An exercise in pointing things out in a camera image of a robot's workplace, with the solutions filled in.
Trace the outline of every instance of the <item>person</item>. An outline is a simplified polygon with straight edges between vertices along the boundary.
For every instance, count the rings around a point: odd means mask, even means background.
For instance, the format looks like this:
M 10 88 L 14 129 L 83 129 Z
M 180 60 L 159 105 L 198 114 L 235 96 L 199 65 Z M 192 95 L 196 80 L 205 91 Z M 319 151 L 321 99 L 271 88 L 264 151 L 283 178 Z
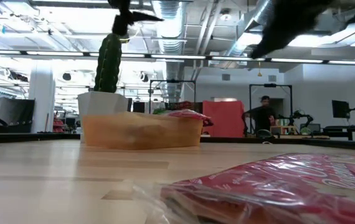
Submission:
M 270 107 L 270 97 L 263 96 L 260 100 L 261 106 L 244 113 L 245 117 L 251 116 L 255 120 L 255 133 L 259 130 L 270 130 L 270 126 L 275 125 L 276 114 Z

